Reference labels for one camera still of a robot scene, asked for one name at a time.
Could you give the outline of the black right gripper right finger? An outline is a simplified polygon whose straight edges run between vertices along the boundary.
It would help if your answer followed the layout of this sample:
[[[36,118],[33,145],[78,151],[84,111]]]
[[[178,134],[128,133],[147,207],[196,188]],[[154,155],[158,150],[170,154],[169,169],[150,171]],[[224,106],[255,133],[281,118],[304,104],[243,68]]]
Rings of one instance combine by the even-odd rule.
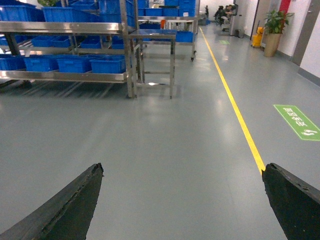
[[[262,171],[269,204],[288,240],[320,238],[320,191],[287,171],[269,163]]]

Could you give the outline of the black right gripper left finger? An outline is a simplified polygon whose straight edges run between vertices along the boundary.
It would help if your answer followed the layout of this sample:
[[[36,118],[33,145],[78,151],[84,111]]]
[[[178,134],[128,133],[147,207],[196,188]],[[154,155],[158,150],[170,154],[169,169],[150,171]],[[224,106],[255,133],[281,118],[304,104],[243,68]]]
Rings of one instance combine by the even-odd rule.
[[[43,205],[0,234],[2,240],[85,240],[104,169],[95,163]]]

